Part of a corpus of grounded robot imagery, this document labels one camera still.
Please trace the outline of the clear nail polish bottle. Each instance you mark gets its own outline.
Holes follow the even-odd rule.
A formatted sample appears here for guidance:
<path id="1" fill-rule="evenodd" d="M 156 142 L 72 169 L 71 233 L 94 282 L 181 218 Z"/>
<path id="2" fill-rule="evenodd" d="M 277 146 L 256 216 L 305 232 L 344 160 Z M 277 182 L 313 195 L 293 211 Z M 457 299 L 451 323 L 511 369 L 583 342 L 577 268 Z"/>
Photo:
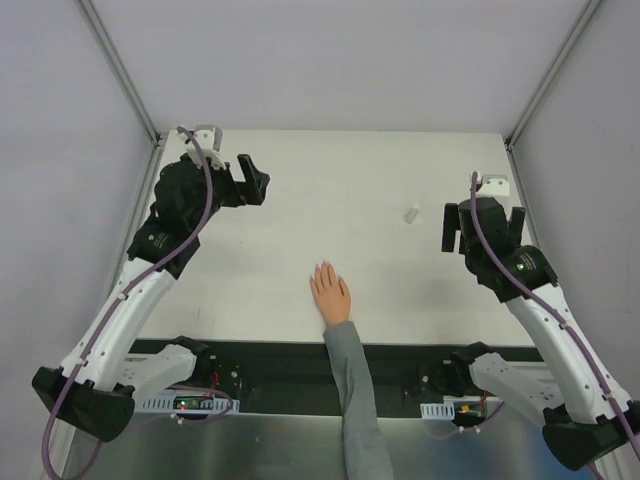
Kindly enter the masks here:
<path id="1" fill-rule="evenodd" d="M 404 221 L 408 224 L 411 225 L 413 224 L 419 213 L 421 210 L 421 204 L 420 203 L 414 203 L 405 213 L 404 215 Z"/>

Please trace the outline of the grey sleeved forearm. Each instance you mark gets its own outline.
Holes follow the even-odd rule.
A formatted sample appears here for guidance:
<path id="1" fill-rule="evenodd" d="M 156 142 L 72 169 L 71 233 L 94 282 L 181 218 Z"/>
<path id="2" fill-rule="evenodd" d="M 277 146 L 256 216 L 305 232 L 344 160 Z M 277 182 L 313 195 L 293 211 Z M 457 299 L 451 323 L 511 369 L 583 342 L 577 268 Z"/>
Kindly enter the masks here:
<path id="1" fill-rule="evenodd" d="M 393 467 L 381 433 L 373 382 L 355 325 L 342 322 L 324 332 L 342 413 L 346 475 L 349 479 L 392 479 Z"/>

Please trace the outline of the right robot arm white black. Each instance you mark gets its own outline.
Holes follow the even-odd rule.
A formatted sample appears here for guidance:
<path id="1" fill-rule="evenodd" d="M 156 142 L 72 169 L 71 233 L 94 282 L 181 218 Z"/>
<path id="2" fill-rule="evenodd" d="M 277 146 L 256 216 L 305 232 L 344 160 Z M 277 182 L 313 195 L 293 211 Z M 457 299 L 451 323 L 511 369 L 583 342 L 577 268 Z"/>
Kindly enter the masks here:
<path id="1" fill-rule="evenodd" d="M 581 332 L 558 277 L 544 254 L 522 242 L 526 211 L 505 212 L 493 197 L 444 207 L 442 251 L 459 252 L 477 283 L 524 327 L 554 385 L 508 366 L 482 342 L 433 368 L 428 384 L 461 397 L 497 395 L 541 430 L 554 457 L 577 471 L 629 445 L 639 448 L 639 404 L 608 372 Z"/>

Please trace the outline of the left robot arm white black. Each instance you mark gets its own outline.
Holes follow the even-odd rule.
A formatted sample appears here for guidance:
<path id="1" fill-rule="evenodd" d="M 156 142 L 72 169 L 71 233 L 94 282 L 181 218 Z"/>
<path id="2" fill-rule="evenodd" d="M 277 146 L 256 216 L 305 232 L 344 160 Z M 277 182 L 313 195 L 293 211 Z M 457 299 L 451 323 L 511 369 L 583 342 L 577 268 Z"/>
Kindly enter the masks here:
<path id="1" fill-rule="evenodd" d="M 160 171 L 149 214 L 100 313 L 59 367 L 42 367 L 34 375 L 34 390 L 57 419 L 110 442 L 126 429 L 136 407 L 163 390 L 178 383 L 199 389 L 209 382 L 208 347 L 184 336 L 137 365 L 127 365 L 125 358 L 198 250 L 198 225 L 222 207 L 264 202 L 269 175 L 247 154 L 237 160 L 241 181 L 228 163 L 203 171 L 189 154 Z"/>

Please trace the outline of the person hand long nails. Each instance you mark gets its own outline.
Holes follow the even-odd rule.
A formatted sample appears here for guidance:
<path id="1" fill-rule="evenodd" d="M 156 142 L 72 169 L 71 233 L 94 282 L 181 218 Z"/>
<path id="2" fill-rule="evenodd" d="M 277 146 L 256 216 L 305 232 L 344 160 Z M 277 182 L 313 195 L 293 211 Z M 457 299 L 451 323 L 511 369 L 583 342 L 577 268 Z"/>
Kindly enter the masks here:
<path id="1" fill-rule="evenodd" d="M 310 287 L 315 305 L 327 328 L 349 320 L 351 294 L 346 282 L 330 262 L 323 261 L 315 267 L 310 277 Z"/>

